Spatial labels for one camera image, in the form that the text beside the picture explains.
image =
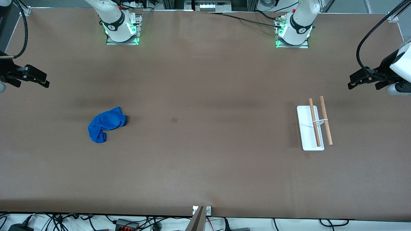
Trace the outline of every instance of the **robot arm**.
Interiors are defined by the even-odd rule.
[[[291,45],[302,44],[309,37],[320,8],[319,0],[298,0],[296,10],[285,15],[286,22],[278,36]]]
[[[115,42],[124,42],[137,33],[136,14],[120,10],[111,0],[85,0],[99,15],[107,35]]]
[[[369,75],[364,69],[350,75],[348,89],[364,84],[374,83],[380,90],[387,87],[390,95],[411,95],[411,39],[405,41],[398,50],[383,59],[381,64],[374,69],[368,69]]]

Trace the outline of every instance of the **blue cloth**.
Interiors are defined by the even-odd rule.
[[[88,126],[88,135],[96,143],[106,142],[107,135],[103,131],[110,131],[124,126],[126,115],[120,107],[113,108],[96,116]]]

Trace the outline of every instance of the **cable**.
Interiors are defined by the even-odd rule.
[[[226,229],[224,231],[231,231],[229,221],[227,220],[227,218],[225,218],[225,217],[223,217],[223,218],[224,218],[224,222],[226,223]]]
[[[111,220],[107,215],[105,215],[107,220],[111,221],[114,224],[114,220]]]
[[[97,231],[96,228],[94,228],[93,223],[91,222],[91,218],[88,219],[88,221],[90,222],[90,226],[91,226],[91,228],[93,229],[93,231]]]
[[[46,223],[44,224],[43,228],[40,231],[43,231],[44,227],[46,227],[45,231],[48,230],[48,226],[50,225],[51,221],[53,220],[53,218],[49,218],[48,221],[46,221]]]
[[[2,217],[4,215],[7,215],[7,214],[11,214],[11,213],[3,213],[3,214],[0,215],[0,217]]]
[[[405,4],[407,4],[408,2],[410,2],[411,0],[403,0],[402,2],[400,2],[390,13],[388,13],[383,19],[381,19],[366,35],[365,37],[360,41],[360,43],[358,44],[357,47],[357,52],[356,52],[356,58],[357,58],[357,62],[360,65],[360,67],[364,70],[364,72],[366,73],[366,75],[368,76],[372,76],[375,79],[381,79],[378,76],[375,76],[374,74],[372,74],[361,62],[360,59],[360,50],[362,45],[364,44],[365,40],[367,40],[367,38],[383,23],[385,22],[385,20],[387,20],[391,15],[393,15],[397,10],[399,10],[401,7],[403,7]]]
[[[259,25],[266,25],[266,26],[270,26],[270,27],[281,28],[281,26],[279,26],[279,25],[272,25],[272,24],[260,23],[260,22],[248,20],[248,19],[245,19],[245,18],[239,18],[239,17],[233,16],[233,15],[228,15],[228,14],[220,14],[220,15],[224,15],[224,16],[228,16],[228,17],[231,17],[231,18],[236,18],[236,19],[244,20],[244,21],[251,22],[251,23],[255,23],[255,24],[259,24]]]
[[[278,12],[278,11],[280,11],[280,10],[287,9],[287,8],[289,8],[289,7],[293,6],[293,5],[296,5],[297,3],[298,3],[298,2],[296,2],[296,3],[292,4],[292,5],[289,5],[289,6],[287,6],[287,7],[284,7],[284,8],[281,8],[281,9],[275,10],[275,11],[272,11],[272,12],[274,13],[274,12]]]
[[[280,231],[280,230],[278,229],[278,227],[277,227],[277,222],[275,222],[275,218],[273,218],[272,220],[274,221],[275,229],[276,229],[277,231]]]
[[[23,8],[21,8],[20,3],[18,2],[18,0],[13,0],[13,2],[16,4],[16,6],[20,9],[20,13],[21,13],[21,17],[23,18],[23,24],[24,24],[24,45],[22,47],[22,49],[20,50],[20,52],[17,55],[14,56],[0,56],[0,59],[14,59],[14,58],[18,58],[20,57],[26,47],[27,47],[27,40],[28,40],[28,28],[27,28],[27,20],[25,18],[25,14],[24,14],[24,10]]]
[[[210,219],[209,219],[208,217],[207,217],[207,220],[208,220],[208,223],[209,223],[210,226],[211,226],[211,230],[214,231],[214,228],[212,227],[211,221],[210,221]]]
[[[328,221],[328,223],[330,223],[330,224],[329,224],[329,225],[324,224],[322,220],[326,220],[326,221]],[[327,219],[327,218],[325,218],[325,219],[321,218],[321,219],[319,219],[319,221],[320,221],[320,224],[321,224],[322,226],[325,226],[325,227],[328,227],[328,228],[332,228],[332,231],[335,231],[334,227],[346,226],[346,225],[348,225],[348,223],[350,222],[350,220],[344,220],[344,221],[346,221],[346,222],[343,223],[343,224],[333,224],[333,223],[330,221],[330,219]]]
[[[262,12],[261,10],[256,9],[256,10],[254,10],[254,12],[259,12],[259,13],[261,13],[264,17],[266,17],[266,18],[268,18],[268,19],[271,19],[271,20],[275,20],[275,18],[268,16],[267,14],[265,14],[264,12]]]
[[[3,219],[3,218],[4,218],[4,221],[3,221],[3,224],[1,224],[0,229],[3,228],[4,224],[5,224],[6,221],[7,221],[7,217],[6,217],[6,216],[0,217],[0,219]]]
[[[21,0],[18,0],[26,9],[28,9],[27,5],[24,4],[24,2],[22,2]]]
[[[161,221],[164,221],[165,219],[168,219],[168,217],[167,217],[167,218],[160,219],[160,220],[154,222],[153,224],[150,224],[149,226],[144,227],[144,228],[142,228],[142,229],[140,229],[140,230],[144,230],[144,229],[146,229],[146,228],[148,228],[148,227],[151,227],[151,226],[153,226],[154,224],[157,224],[157,223],[159,223],[159,222],[161,222]]]
[[[132,7],[124,5],[123,3],[120,4],[123,9],[154,9],[153,7]]]

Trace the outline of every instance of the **metal bracket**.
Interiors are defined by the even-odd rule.
[[[396,23],[396,22],[398,22],[398,17],[391,15],[391,16],[388,18],[388,22],[389,22],[389,23]]]
[[[197,212],[198,206],[193,206],[193,215]],[[206,216],[211,216],[211,206],[206,206],[205,208]]]
[[[30,16],[31,6],[27,6],[27,8],[26,8],[25,6],[23,6],[22,4],[20,4],[20,6],[21,6],[21,8],[22,8],[23,11],[24,11],[24,15],[25,15],[26,17],[27,17],[27,16]]]

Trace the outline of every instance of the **brown paper backdrop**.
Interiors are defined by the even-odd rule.
[[[410,219],[411,99],[346,86],[382,17],[320,14],[309,49],[276,49],[272,28],[153,12],[140,45],[106,46],[93,9],[34,9],[15,62],[51,84],[0,95],[0,210]],[[23,36],[20,21],[10,55]],[[363,62],[401,42],[384,23]],[[296,106],[320,95],[334,146],[304,152]],[[88,123],[116,106],[129,124],[93,143]]]

